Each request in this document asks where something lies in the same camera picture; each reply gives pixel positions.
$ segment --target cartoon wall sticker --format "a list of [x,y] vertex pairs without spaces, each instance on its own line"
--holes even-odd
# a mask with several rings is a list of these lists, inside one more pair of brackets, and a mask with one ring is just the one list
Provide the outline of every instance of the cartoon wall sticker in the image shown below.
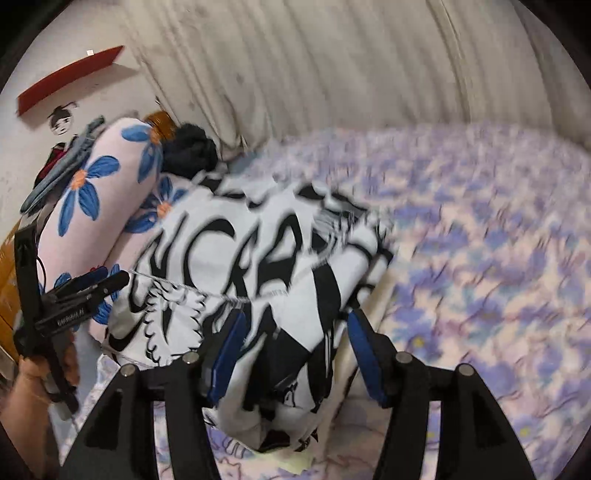
[[74,121],[71,110],[77,107],[76,102],[58,105],[53,113],[48,116],[49,128],[51,128],[54,135],[63,135],[70,129]]

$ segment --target metal screw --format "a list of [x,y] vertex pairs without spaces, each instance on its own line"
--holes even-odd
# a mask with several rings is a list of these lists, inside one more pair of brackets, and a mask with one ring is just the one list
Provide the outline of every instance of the metal screw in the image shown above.
[[183,362],[187,365],[191,365],[199,360],[199,354],[197,352],[187,352],[183,355]]
[[131,377],[136,371],[137,367],[134,364],[125,364],[121,367],[121,375],[124,377]]
[[413,361],[413,356],[408,352],[398,352],[396,354],[396,361],[401,364],[409,364]]
[[471,377],[474,375],[474,369],[468,364],[461,364],[457,369],[464,377]]

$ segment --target white wall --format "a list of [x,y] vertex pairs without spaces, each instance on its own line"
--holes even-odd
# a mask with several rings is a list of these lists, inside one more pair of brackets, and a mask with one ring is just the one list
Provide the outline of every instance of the white wall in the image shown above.
[[[112,0],[75,0],[33,42],[0,93],[0,242],[19,218],[19,207],[55,143],[67,142],[85,125],[128,110],[141,116],[158,110],[154,94],[129,50],[116,65],[80,79],[17,117],[17,97],[48,74],[95,52],[125,44]],[[58,105],[76,101],[73,125],[54,135],[48,116]]]

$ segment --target orange flower center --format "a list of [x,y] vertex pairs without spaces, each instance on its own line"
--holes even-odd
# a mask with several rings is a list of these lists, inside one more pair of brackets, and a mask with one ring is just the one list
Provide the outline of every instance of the orange flower center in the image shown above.
[[156,208],[156,213],[158,214],[158,218],[166,217],[171,208],[172,208],[172,205],[170,205],[168,202],[162,202],[160,205],[158,205],[158,207]]
[[152,130],[150,130],[150,141],[154,144],[154,145],[160,145],[160,135],[159,133],[156,131],[155,128],[153,128]]
[[72,177],[72,190],[78,190],[86,181],[86,170],[78,170]]

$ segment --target black and white garment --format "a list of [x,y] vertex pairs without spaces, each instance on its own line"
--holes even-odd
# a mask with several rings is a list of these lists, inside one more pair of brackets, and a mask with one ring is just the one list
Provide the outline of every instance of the black and white garment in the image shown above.
[[167,365],[240,304],[250,330],[205,418],[254,450],[302,450],[330,394],[346,311],[392,260],[389,223],[323,184],[219,174],[195,184],[140,254],[105,344]]

